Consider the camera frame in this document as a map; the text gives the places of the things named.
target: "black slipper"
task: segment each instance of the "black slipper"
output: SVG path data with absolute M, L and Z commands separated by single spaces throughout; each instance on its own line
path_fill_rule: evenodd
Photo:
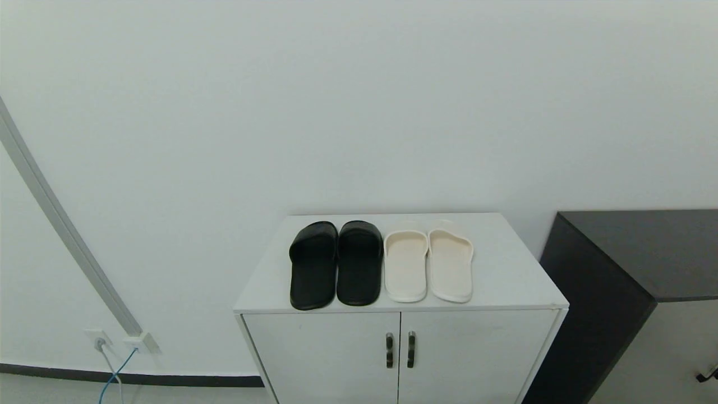
M 324 307 L 334 300 L 337 279 L 337 228 L 328 221 L 304 227 L 289 248 L 292 286 L 289 301 L 298 310 Z
M 342 227 L 337 247 L 339 275 L 337 297 L 349 306 L 376 301 L 381 290 L 381 233 L 371 223 L 350 221 Z

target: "wall outlet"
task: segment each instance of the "wall outlet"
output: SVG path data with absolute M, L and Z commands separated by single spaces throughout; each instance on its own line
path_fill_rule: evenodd
M 127 336 L 122 342 L 130 349 L 137 348 L 138 354 L 158 354 L 159 346 L 149 332 L 145 331 L 138 336 Z
M 92 340 L 93 344 L 96 339 L 102 338 L 105 340 L 105 345 L 112 345 L 112 340 L 109 336 L 107 336 L 107 334 L 105 334 L 103 329 L 84 329 L 83 331 L 85 332 L 85 335 Z

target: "blue cable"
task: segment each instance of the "blue cable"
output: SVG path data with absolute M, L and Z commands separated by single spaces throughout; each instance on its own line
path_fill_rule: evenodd
M 110 383 L 112 382 L 112 379 L 114 379 L 115 376 L 120 374 L 120 371 L 122 370 L 122 368 L 125 367 L 127 362 L 130 362 L 130 359 L 132 358 L 132 355 L 134 355 L 135 352 L 137 352 L 137 348 L 132 349 L 132 353 L 130 354 L 130 356 L 127 357 L 127 360 L 125 360 L 125 363 L 123 363 L 122 366 L 120 366 L 119 369 L 117 369 L 117 371 L 114 372 L 112 374 L 112 376 L 110 376 L 110 380 L 108 380 L 107 383 L 105 383 L 105 387 L 102 387 L 102 392 L 100 393 L 100 400 L 97 402 L 98 404 L 102 404 L 102 397 L 105 395 L 105 391 L 107 390 L 107 387 L 109 387 Z

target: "floor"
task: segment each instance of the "floor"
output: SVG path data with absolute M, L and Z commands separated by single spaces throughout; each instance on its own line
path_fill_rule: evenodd
M 0 375 L 2 404 L 94 404 L 103 383 Z M 161 387 L 127 385 L 125 404 L 268 404 L 263 388 L 257 387 Z M 109 387 L 103 404 L 120 404 L 117 385 Z

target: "white slipper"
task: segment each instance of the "white slipper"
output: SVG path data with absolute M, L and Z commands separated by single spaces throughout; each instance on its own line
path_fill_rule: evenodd
M 429 240 L 415 221 L 397 229 L 384 237 L 384 285 L 391 300 L 417 302 L 426 296 Z
M 429 232 L 429 286 L 435 296 L 466 303 L 473 294 L 471 259 L 474 246 L 458 226 L 442 220 Z

